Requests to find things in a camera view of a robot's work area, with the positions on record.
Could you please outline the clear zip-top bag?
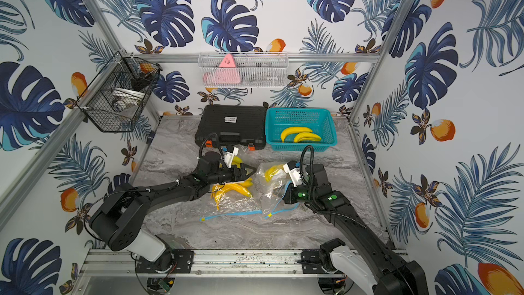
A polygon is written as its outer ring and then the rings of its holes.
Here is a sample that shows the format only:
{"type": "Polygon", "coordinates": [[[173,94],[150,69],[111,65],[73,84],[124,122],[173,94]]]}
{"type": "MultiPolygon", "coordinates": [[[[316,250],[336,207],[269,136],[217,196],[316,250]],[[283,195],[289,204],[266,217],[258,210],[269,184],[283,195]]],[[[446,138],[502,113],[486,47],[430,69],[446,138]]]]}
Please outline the clear zip-top bag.
{"type": "Polygon", "coordinates": [[[266,182],[264,173],[274,165],[284,165],[282,162],[263,163],[259,165],[255,174],[256,195],[265,219],[272,219],[277,215],[290,213],[298,208],[298,203],[286,204],[283,200],[286,186],[291,184],[289,175],[283,179],[266,182]]]}

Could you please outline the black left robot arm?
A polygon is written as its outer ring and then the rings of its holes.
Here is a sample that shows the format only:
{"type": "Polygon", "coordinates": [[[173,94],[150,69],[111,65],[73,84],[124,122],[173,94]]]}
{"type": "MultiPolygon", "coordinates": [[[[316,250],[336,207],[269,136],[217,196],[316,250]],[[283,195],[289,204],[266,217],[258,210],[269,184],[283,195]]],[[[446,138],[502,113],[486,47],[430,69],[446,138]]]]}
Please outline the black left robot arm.
{"type": "Polygon", "coordinates": [[[257,169],[245,163],[228,167],[217,152],[200,157],[195,169],[174,182],[152,187],[134,187],[123,183],[115,187],[91,216],[91,230],[112,251],[121,251],[139,235],[145,217],[163,207],[179,202],[192,202],[212,192],[218,185],[239,184],[248,180],[257,169]]]}

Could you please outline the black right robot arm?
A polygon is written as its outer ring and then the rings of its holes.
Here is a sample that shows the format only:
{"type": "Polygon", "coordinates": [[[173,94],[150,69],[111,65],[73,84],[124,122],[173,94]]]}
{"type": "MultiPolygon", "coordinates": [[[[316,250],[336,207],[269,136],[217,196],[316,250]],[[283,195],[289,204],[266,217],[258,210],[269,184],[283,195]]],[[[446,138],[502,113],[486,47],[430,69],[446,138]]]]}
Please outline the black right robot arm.
{"type": "Polygon", "coordinates": [[[303,167],[291,161],[282,168],[291,179],[284,202],[303,203],[347,239],[322,244],[322,270],[344,273],[366,294],[428,294],[427,278],[419,263],[407,261],[365,224],[350,200],[332,189],[323,165],[303,167]]]}

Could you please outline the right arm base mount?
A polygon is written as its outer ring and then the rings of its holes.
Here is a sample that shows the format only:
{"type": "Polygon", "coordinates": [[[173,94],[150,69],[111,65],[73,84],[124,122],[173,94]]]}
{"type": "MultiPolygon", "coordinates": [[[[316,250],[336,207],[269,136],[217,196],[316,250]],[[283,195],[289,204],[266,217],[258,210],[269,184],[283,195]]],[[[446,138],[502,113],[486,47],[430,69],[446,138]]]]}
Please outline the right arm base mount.
{"type": "Polygon", "coordinates": [[[339,247],[341,247],[342,250],[349,251],[347,255],[343,254],[346,260],[349,260],[348,257],[350,254],[357,254],[357,252],[349,248],[345,242],[336,238],[321,244],[318,249],[303,250],[297,263],[301,265],[302,272],[306,275],[325,273],[327,275],[344,275],[346,277],[347,273],[343,270],[336,269],[331,258],[331,254],[339,247]]]}

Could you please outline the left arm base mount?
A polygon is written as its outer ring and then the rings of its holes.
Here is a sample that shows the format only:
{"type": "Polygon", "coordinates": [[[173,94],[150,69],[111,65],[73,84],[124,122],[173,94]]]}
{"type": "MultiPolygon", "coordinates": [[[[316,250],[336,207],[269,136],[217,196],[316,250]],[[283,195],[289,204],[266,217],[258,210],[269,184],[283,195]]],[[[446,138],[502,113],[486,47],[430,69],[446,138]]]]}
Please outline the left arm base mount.
{"type": "Polygon", "coordinates": [[[156,261],[140,257],[137,273],[146,274],[188,274],[191,272],[195,252],[189,249],[167,249],[156,261]]]}

